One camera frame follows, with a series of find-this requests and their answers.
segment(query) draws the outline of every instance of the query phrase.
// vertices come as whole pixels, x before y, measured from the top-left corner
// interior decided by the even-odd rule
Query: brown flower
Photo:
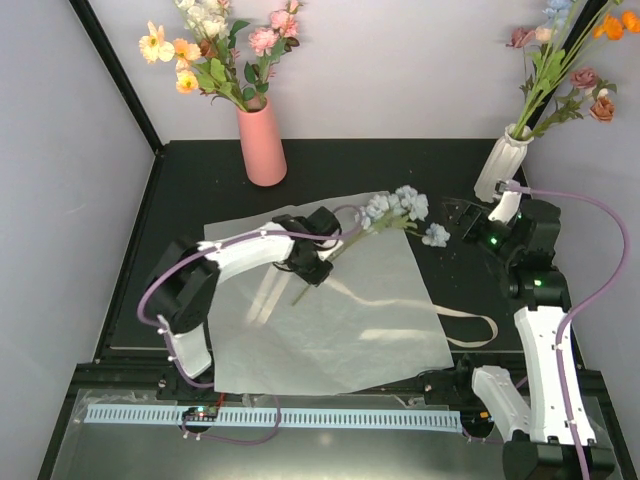
[[[613,120],[613,112],[616,111],[616,106],[611,99],[607,96],[603,96],[596,100],[596,103],[589,109],[589,113],[593,118],[603,123],[611,123]]]
[[[516,28],[511,33],[511,43],[507,43],[507,47],[522,48],[536,37],[534,29],[526,29],[523,27]]]
[[[213,50],[211,49],[211,44],[206,38],[202,39],[199,46],[200,55],[202,55],[204,58],[213,58],[216,56],[216,54],[213,53]]]
[[[600,80],[598,73],[591,67],[581,68],[569,75],[571,85],[580,89],[593,88],[598,84],[598,80]]]

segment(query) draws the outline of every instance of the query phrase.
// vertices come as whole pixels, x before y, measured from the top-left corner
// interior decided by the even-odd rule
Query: pink vase
[[[271,102],[259,112],[236,111],[249,180],[261,187],[279,183],[287,174],[287,162]]]

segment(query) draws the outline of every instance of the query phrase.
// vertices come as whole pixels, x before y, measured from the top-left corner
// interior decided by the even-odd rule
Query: vase
[[[511,180],[520,168],[524,157],[527,155],[528,145],[533,141],[533,137],[527,140],[515,140],[511,137],[513,129],[516,127],[514,123],[504,130],[504,135],[500,137],[493,150],[489,154],[487,162],[478,177],[473,189],[483,202],[493,202],[496,184],[500,180]],[[531,133],[529,127],[524,128],[524,135]]]
[[[261,187],[282,181],[287,174],[282,140],[271,102],[257,112],[236,110],[240,145],[247,176]]]

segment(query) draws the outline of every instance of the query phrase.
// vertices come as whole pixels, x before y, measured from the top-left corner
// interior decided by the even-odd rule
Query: flower arrangement
[[[568,120],[584,118],[580,112],[586,102],[592,102],[589,114],[599,122],[613,120],[615,105],[610,93],[617,93],[617,87],[601,78],[591,67],[583,67],[590,54],[608,41],[617,41],[624,36],[625,30],[640,33],[640,19],[626,11],[618,19],[611,15],[612,9],[623,0],[607,0],[600,11],[591,20],[583,34],[569,51],[562,45],[566,41],[570,25],[579,11],[576,0],[548,0],[543,10],[547,21],[537,28],[519,27],[511,36],[508,47],[522,49],[524,57],[525,82],[520,89],[525,95],[525,105],[511,136],[526,141],[533,137],[542,137],[554,124]],[[537,41],[536,51],[526,52],[526,46]],[[527,72],[527,59],[533,63],[533,73]],[[527,122],[544,99],[569,77],[572,85],[567,95],[556,95],[555,111],[528,131]]]
[[[375,194],[369,202],[360,207],[356,221],[360,222],[362,230],[333,252],[327,260],[339,257],[347,248],[368,235],[378,234],[386,229],[404,230],[410,235],[420,237],[422,243],[431,247],[446,247],[451,234],[442,225],[432,223],[424,234],[418,230],[416,221],[424,221],[429,214],[429,200],[427,196],[409,186],[398,188],[394,193],[382,192]],[[307,285],[298,295],[292,305],[296,305],[309,290]]]
[[[296,39],[296,14],[302,6],[298,0],[289,0],[284,9],[271,13],[271,23],[258,27],[249,35],[249,45],[256,54],[254,63],[244,66],[247,85],[241,86],[237,76],[237,34],[249,22],[236,20],[228,28],[231,11],[229,0],[175,0],[195,43],[178,38],[165,40],[164,27],[148,23],[149,35],[140,39],[142,56],[148,63],[157,60],[176,60],[176,89],[191,93],[199,89],[201,95],[213,95],[233,102],[242,111],[257,111],[266,106],[265,94],[273,66],[280,58],[300,45]]]

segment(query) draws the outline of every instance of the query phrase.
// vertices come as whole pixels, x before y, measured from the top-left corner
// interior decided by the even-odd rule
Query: black metal frame
[[[109,348],[110,338],[115,330],[115,319],[118,316],[122,304],[126,278],[130,273],[133,260],[136,256],[140,235],[142,234],[151,206],[151,200],[156,191],[160,171],[164,164],[164,156],[162,153],[163,145],[88,0],[69,0],[69,2],[73,6],[78,18],[107,67],[107,70],[120,90],[127,106],[145,135],[149,146],[156,154],[156,159],[138,211],[134,230],[118,276],[116,289],[107,313],[106,321],[100,334],[98,346],[95,351],[94,363],[78,365],[75,370],[38,476],[38,478],[42,480],[50,478],[53,473],[67,423],[80,390],[152,390],[156,391],[158,398],[171,398],[179,402],[187,403],[193,402],[197,397],[200,401],[207,401],[206,398],[202,398],[189,388],[184,388],[183,383],[178,378],[176,370],[169,366],[165,352],[132,352],[112,350]],[[580,34],[605,3],[606,0],[587,0],[583,11],[567,38],[565,48],[571,48],[571,46],[575,44]],[[545,99],[544,104],[532,115],[529,122],[530,127],[533,127],[538,122],[550,98],[551,94]],[[636,476],[604,380],[600,373],[582,369],[582,359],[575,341],[574,348],[577,354],[578,379],[581,391],[585,396],[596,397],[599,401],[606,428],[614,445],[623,477],[629,480],[637,479],[638,477]],[[501,366],[508,369],[514,379],[522,378],[526,374],[526,365],[522,354],[471,353],[470,355],[473,357],[476,365],[491,364]],[[460,357],[461,354],[454,353],[454,362],[457,362]],[[416,377],[414,379],[368,389],[359,393],[386,395],[394,393],[399,396],[416,396],[424,393],[424,387],[421,377]],[[524,387],[523,394],[527,393],[526,387]],[[451,404],[450,407],[461,411],[475,411],[480,408],[478,405],[468,404]]]

